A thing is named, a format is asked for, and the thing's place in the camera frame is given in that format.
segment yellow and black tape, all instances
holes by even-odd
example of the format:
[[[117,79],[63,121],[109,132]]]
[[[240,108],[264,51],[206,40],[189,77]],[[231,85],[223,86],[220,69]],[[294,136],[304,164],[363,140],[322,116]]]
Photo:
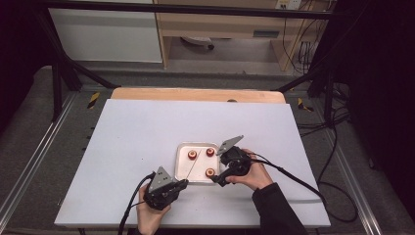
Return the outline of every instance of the yellow and black tape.
[[[309,112],[314,112],[314,109],[313,109],[313,108],[308,107],[308,106],[305,106],[305,105],[302,103],[302,98],[299,98],[299,109],[300,109],[300,110],[307,110],[307,111],[309,111]]]
[[[94,105],[97,102],[99,96],[100,96],[100,93],[99,92],[95,92],[92,95],[91,100],[88,103],[88,107],[86,107],[86,108],[89,109],[89,110],[93,109],[94,108]]]

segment white tray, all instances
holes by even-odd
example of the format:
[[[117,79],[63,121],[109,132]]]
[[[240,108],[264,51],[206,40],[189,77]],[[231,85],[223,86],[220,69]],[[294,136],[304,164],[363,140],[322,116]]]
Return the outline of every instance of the white tray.
[[[214,154],[208,157],[206,150],[214,149]],[[219,157],[216,155],[219,148],[213,143],[194,143],[185,142],[177,147],[175,178],[182,180],[187,177],[189,183],[193,184],[214,184],[211,179],[206,176],[208,168],[214,170],[214,174],[219,174]],[[188,157],[189,151],[194,150],[198,153],[195,160]]]

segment small round object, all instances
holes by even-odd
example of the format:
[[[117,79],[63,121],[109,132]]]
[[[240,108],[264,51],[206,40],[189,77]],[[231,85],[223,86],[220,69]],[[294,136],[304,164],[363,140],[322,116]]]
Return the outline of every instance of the small round object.
[[[205,174],[208,178],[211,178],[212,176],[214,176],[214,169],[208,168]]]
[[[187,154],[187,157],[189,157],[190,160],[194,160],[197,156],[198,153],[196,153],[196,151],[194,150],[189,151],[189,153]]]
[[[213,156],[214,155],[214,149],[213,148],[208,148],[207,149],[207,156],[208,157],[211,157],[211,156]]]

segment silver bracket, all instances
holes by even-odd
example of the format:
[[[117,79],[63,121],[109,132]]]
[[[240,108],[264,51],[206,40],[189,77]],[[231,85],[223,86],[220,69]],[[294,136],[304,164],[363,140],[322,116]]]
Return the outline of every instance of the silver bracket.
[[[232,139],[228,139],[223,141],[222,145],[219,147],[219,151],[217,151],[216,155],[219,156],[223,153],[226,153],[230,148],[232,148],[234,145],[236,145],[240,140],[244,138],[244,135],[240,135],[237,137],[234,137]]]
[[[149,193],[152,193],[153,191],[162,188],[171,182],[173,182],[171,176],[162,166],[160,166],[155,177],[153,178],[152,184],[150,185]]]

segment wall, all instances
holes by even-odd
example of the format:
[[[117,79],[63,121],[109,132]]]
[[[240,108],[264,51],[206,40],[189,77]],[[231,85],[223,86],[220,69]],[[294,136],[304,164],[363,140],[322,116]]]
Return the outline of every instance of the wall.
[[[105,1],[152,3],[151,0],[100,0]],[[161,63],[153,13],[65,9],[51,9],[50,13],[67,54],[74,60]]]

